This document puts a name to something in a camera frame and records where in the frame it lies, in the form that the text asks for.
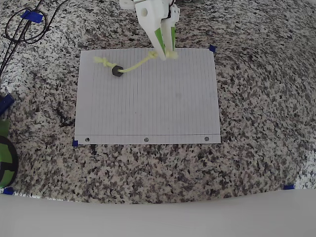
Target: green and black object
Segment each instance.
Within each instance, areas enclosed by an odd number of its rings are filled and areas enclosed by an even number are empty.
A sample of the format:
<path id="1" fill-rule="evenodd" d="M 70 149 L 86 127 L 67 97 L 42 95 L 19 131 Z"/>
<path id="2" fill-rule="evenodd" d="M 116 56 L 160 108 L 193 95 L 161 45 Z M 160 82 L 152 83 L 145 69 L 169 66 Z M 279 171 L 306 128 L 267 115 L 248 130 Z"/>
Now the green and black object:
<path id="1" fill-rule="evenodd" d="M 6 137 L 0 136 L 0 188 L 10 186 L 18 172 L 18 154 Z"/>
<path id="2" fill-rule="evenodd" d="M 8 94 L 0 97 L 0 115 L 14 103 L 13 97 Z M 9 120 L 0 120 L 0 188 L 10 186 L 18 171 L 18 154 L 14 145 L 7 139 L 9 133 Z"/>

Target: blue tape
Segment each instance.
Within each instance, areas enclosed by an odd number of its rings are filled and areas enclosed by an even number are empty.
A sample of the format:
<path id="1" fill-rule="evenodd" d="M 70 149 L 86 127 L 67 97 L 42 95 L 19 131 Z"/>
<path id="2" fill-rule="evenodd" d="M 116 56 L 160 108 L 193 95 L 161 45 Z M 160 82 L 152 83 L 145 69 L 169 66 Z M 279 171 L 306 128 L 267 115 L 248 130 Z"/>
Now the blue tape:
<path id="1" fill-rule="evenodd" d="M 216 52 L 216 47 L 210 44 L 209 51 L 212 51 L 213 53 L 215 53 Z"/>
<path id="2" fill-rule="evenodd" d="M 73 147 L 77 147 L 78 146 L 78 141 L 73 140 Z"/>
<path id="3" fill-rule="evenodd" d="M 284 186 L 283 186 L 283 190 L 290 190 L 290 189 L 295 189 L 294 184 L 284 185 Z"/>
<path id="4" fill-rule="evenodd" d="M 0 101 L 0 116 L 14 103 L 14 99 L 10 94 L 7 94 Z"/>
<path id="5" fill-rule="evenodd" d="M 3 194 L 7 194 L 7 195 L 13 195 L 13 193 L 14 193 L 14 189 L 12 187 L 5 188 L 3 191 Z"/>
<path id="6" fill-rule="evenodd" d="M 30 20 L 33 21 L 35 23 L 40 23 L 43 19 L 43 15 L 34 12 L 34 11 L 28 11 L 26 10 L 23 15 L 21 16 L 21 18 L 26 19 L 26 20 Z"/>

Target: black bead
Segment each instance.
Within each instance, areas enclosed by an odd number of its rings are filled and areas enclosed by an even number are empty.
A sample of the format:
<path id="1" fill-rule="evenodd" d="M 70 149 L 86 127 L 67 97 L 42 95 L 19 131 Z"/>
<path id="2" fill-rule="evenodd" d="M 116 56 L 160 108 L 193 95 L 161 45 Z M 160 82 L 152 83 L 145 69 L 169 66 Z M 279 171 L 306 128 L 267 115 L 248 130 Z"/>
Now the black bead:
<path id="1" fill-rule="evenodd" d="M 112 74 L 113 74 L 114 76 L 116 76 L 116 77 L 122 76 L 123 73 L 120 73 L 120 72 L 119 72 L 119 69 L 123 70 L 123 68 L 120 67 L 120 66 L 115 66 L 115 67 L 113 67 L 113 68 L 112 68 Z"/>

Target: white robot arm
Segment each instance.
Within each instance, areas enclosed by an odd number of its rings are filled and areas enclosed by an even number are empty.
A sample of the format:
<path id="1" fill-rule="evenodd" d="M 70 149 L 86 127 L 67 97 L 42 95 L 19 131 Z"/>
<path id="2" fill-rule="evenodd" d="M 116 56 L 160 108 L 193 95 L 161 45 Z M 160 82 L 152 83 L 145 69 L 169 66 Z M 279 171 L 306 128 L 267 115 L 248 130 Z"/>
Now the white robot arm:
<path id="1" fill-rule="evenodd" d="M 119 0 L 122 9 L 136 9 L 140 26 L 145 30 L 161 60 L 175 47 L 175 23 L 180 9 L 175 0 Z"/>

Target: screw hole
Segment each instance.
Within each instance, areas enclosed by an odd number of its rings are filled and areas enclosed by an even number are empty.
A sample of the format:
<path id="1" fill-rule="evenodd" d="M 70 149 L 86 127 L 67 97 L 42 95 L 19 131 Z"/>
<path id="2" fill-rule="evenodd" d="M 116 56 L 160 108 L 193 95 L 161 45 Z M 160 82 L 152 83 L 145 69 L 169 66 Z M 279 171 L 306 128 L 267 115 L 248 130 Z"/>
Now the screw hole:
<path id="1" fill-rule="evenodd" d="M 147 9 L 146 9 L 146 8 L 143 8 L 143 9 L 141 10 L 141 14 L 142 14 L 143 17 L 147 16 L 147 14 L 148 14 Z"/>

